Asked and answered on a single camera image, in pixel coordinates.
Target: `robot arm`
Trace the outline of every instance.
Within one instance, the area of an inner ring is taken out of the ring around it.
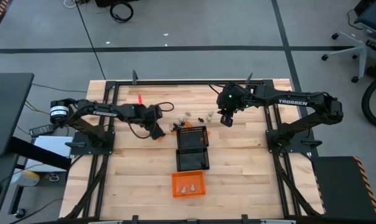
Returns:
[[[319,124],[337,124],[343,119],[342,104],[327,93],[301,93],[294,91],[276,90],[267,85],[248,85],[246,88],[237,84],[228,84],[217,97],[217,105],[221,109],[221,123],[231,127],[233,114],[238,110],[255,106],[271,106],[284,104],[307,106],[315,110],[291,124],[283,123],[278,128],[276,142],[282,146],[289,144],[296,133],[307,130]]]
[[[71,126],[87,134],[90,140],[101,146],[106,141],[106,133],[103,126],[93,126],[81,119],[85,115],[107,116],[118,118],[129,125],[138,124],[145,130],[150,131],[150,136],[153,139],[165,135],[157,123],[157,120],[163,117],[159,105],[151,105],[148,108],[141,104],[114,106],[97,103],[96,101],[74,100],[71,98],[51,102],[50,121],[52,124],[57,124],[60,127]]]

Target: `black cable coil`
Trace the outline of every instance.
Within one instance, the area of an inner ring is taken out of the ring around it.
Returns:
[[[117,14],[114,14],[113,13],[113,9],[117,6],[117,5],[120,5],[120,4],[123,4],[125,5],[129,10],[130,10],[130,16],[127,17],[126,19],[123,19],[121,18],[119,15]],[[127,2],[125,1],[115,1],[112,5],[111,5],[111,8],[110,8],[110,13],[111,13],[111,17],[114,21],[118,22],[118,23],[125,23],[127,21],[129,21],[133,15],[134,15],[134,10],[133,10],[133,7],[131,7],[130,4],[128,4]]]

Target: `orange container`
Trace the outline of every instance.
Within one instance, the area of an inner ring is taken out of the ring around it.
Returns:
[[[205,173],[202,170],[173,173],[171,174],[171,186],[173,198],[204,196],[206,195]]]

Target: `wooden table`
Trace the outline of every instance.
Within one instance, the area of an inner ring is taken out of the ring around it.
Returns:
[[[273,81],[276,89],[291,90],[288,79]],[[87,99],[102,101],[104,89],[105,81],[91,81]],[[126,123],[115,120],[115,149],[106,173],[101,220],[130,220],[133,215],[139,215],[140,220],[240,219],[241,214],[248,214],[249,218],[283,217],[275,167],[267,150],[262,108],[235,114],[231,128],[220,124],[217,113],[211,122],[204,123],[211,132],[210,170],[205,171],[207,195],[173,199],[171,174],[177,171],[177,140],[170,132],[172,123],[189,111],[189,121],[194,126],[203,125],[197,118],[206,120],[209,111],[218,110],[217,94],[207,85],[126,85],[119,89],[117,104],[137,103],[138,95],[142,95],[145,105],[170,101],[175,109],[158,120],[166,133],[162,141],[138,139]],[[280,105],[280,113],[282,122],[299,119],[295,106]],[[271,117],[276,127],[273,114]],[[85,119],[91,124],[99,121],[97,116]],[[138,126],[133,128],[141,136],[148,134]],[[297,188],[314,209],[323,213],[310,160],[301,154],[290,154],[290,159]],[[92,156],[83,156],[71,168],[60,217],[71,211],[86,190],[91,161]],[[286,186],[285,189],[293,214],[291,196]],[[95,199],[94,193],[90,215]]]

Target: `black mesh basket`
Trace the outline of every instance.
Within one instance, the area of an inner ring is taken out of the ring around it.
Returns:
[[[206,126],[177,129],[178,149],[196,149],[209,146]]]
[[[207,148],[177,149],[177,171],[210,169]]]

